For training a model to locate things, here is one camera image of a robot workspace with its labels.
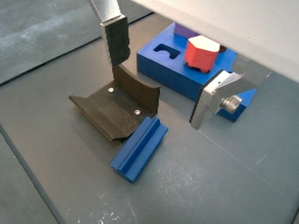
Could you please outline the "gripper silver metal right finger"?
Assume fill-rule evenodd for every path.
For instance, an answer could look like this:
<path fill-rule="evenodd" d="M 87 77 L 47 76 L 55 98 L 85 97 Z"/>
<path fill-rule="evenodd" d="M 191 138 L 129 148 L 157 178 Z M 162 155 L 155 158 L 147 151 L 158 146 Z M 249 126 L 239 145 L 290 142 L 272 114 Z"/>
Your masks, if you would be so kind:
<path fill-rule="evenodd" d="M 191 126 L 198 130 L 221 109 L 234 113 L 242 103 L 239 94 L 259 87 L 270 74 L 270 68 L 239 54 L 233 72 L 219 70 L 214 80 L 202 89 L 191 112 Z"/>

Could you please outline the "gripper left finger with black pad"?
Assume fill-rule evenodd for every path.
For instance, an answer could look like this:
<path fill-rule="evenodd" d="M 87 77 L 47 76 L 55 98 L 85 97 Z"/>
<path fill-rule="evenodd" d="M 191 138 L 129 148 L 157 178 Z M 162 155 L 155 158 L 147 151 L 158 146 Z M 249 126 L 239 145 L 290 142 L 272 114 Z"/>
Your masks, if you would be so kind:
<path fill-rule="evenodd" d="M 118 0 L 89 0 L 89 3 L 99 19 L 110 62 L 115 67 L 129 59 L 131 53 L 127 17 L 122 14 Z"/>

